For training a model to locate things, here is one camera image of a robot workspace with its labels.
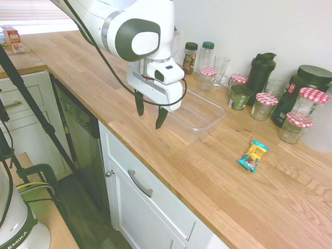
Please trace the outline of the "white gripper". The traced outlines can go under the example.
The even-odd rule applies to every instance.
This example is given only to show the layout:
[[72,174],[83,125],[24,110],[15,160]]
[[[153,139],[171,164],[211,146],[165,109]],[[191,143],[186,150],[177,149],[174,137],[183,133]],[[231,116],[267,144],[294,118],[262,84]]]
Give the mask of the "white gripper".
[[[145,79],[137,71],[136,62],[129,63],[127,82],[134,88],[136,109],[139,116],[144,114],[143,95],[160,105],[174,103],[183,96],[183,86],[179,81],[165,85],[157,80]],[[168,115],[168,111],[177,110],[180,108],[181,103],[182,101],[180,100],[171,106],[159,107],[155,128],[160,129]]]

